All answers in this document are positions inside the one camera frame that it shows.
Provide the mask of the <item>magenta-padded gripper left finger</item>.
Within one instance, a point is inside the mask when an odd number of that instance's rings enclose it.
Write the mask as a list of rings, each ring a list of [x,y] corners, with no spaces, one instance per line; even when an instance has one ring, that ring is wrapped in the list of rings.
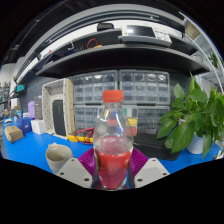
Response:
[[[98,181],[94,149],[90,148],[78,158],[70,158],[57,176],[83,188],[92,188]]]

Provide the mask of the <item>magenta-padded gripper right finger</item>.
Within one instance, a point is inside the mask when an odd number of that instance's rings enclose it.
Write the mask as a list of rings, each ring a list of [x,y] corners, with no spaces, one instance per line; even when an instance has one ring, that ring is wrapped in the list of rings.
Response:
[[[157,181],[169,172],[157,158],[148,158],[136,148],[133,149],[129,165],[129,187],[141,188]]]

